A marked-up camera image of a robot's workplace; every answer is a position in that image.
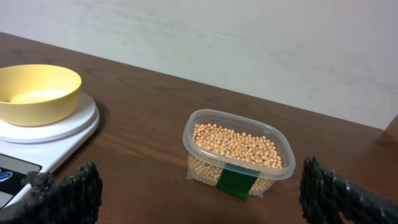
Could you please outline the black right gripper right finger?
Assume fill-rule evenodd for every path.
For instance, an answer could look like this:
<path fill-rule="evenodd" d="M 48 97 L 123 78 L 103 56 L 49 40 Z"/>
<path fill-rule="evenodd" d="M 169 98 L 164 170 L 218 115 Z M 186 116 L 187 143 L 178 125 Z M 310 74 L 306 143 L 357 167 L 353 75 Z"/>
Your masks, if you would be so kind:
<path fill-rule="evenodd" d="M 318 157 L 303 162 L 299 202 L 307 223 L 397 224 L 397 204 L 323 167 Z"/>

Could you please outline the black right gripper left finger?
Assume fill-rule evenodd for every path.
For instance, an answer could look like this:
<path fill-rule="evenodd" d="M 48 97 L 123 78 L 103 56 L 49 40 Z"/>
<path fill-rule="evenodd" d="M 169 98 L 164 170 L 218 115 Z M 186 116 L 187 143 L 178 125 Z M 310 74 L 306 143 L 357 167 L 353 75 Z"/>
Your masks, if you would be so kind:
<path fill-rule="evenodd" d="M 49 172 L 30 171 L 21 184 L 30 185 L 30 193 L 1 209 L 1 224 L 94 224 L 98 220 L 103 181 L 92 161 L 62 180 Z"/>

